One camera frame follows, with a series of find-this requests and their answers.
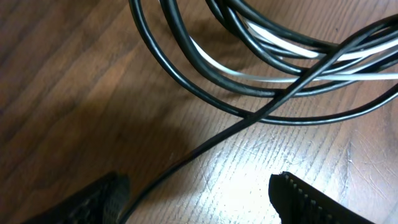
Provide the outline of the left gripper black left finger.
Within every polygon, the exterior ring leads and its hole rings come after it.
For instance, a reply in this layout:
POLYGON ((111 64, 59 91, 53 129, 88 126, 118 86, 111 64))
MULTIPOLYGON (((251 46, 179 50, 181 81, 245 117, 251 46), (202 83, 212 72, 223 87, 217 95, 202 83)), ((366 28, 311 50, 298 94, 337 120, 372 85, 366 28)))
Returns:
POLYGON ((23 224, 116 224, 129 197, 128 176, 110 172, 23 224))

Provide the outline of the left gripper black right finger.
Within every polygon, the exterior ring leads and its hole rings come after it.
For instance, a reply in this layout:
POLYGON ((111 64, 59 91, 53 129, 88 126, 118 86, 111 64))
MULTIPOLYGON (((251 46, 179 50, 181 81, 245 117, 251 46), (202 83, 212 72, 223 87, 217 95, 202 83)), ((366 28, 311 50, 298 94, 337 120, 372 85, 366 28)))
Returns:
POLYGON ((272 174, 269 200, 282 224, 371 224, 290 172, 272 174))

